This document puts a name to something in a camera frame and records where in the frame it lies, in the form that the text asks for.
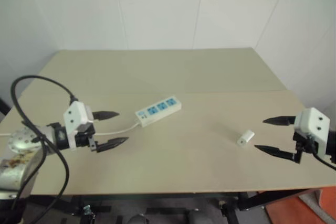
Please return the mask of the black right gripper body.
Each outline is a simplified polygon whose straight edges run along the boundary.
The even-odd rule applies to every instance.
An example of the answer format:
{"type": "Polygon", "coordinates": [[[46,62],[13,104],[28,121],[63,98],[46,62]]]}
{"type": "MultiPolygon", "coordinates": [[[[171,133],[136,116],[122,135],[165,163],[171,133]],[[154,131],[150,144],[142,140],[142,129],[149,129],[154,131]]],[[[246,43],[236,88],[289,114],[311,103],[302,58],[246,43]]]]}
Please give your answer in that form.
{"type": "Polygon", "coordinates": [[[294,132],[293,140],[296,142],[296,153],[293,155],[293,161],[295,163],[301,162],[302,153],[308,154],[317,154],[318,152],[318,144],[315,143],[312,136],[307,138],[301,136],[299,133],[294,132]]]}

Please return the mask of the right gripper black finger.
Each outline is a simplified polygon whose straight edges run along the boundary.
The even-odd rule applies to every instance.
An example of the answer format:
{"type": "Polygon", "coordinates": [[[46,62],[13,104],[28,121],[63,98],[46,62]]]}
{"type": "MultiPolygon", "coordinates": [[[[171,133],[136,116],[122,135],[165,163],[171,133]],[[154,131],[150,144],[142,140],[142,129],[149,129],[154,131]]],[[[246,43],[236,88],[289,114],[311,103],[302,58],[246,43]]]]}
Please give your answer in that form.
{"type": "Polygon", "coordinates": [[[266,145],[255,145],[255,147],[271,156],[287,159],[290,161],[296,160],[295,153],[290,153],[286,151],[281,151],[279,148],[266,146],[266,145]]]}
{"type": "Polygon", "coordinates": [[[288,126],[293,125],[295,123],[295,116],[277,116],[274,118],[268,118],[263,120],[263,123],[271,124],[271,125],[280,125],[280,126],[288,126]]]}

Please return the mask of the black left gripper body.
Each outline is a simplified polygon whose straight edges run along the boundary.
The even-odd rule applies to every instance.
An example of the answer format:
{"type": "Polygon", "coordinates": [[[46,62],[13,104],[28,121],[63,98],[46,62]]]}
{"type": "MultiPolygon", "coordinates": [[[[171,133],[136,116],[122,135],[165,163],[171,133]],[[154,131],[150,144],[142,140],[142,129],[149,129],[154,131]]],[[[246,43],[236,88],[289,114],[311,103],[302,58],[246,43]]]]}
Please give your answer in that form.
{"type": "Polygon", "coordinates": [[[86,130],[83,132],[78,132],[75,135],[76,147],[89,147],[92,152],[97,150],[97,144],[94,140],[95,135],[95,127],[91,124],[86,130]]]}

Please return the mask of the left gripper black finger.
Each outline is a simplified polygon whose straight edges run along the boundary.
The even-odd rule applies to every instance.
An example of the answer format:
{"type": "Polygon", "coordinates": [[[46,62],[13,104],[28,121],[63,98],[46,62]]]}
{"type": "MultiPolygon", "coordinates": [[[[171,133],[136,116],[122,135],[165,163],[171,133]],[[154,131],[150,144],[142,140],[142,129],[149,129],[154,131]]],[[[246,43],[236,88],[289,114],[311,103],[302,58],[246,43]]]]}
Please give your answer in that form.
{"type": "Polygon", "coordinates": [[[117,137],[117,138],[110,139],[106,143],[103,143],[103,144],[98,144],[98,142],[96,142],[96,152],[100,153],[100,152],[104,152],[104,151],[116,148],[119,145],[123,144],[128,139],[129,139],[128,137],[117,137]]]}
{"type": "Polygon", "coordinates": [[[95,120],[108,120],[113,117],[119,116],[120,114],[118,112],[113,112],[113,111],[96,111],[92,113],[93,118],[95,120]]]}

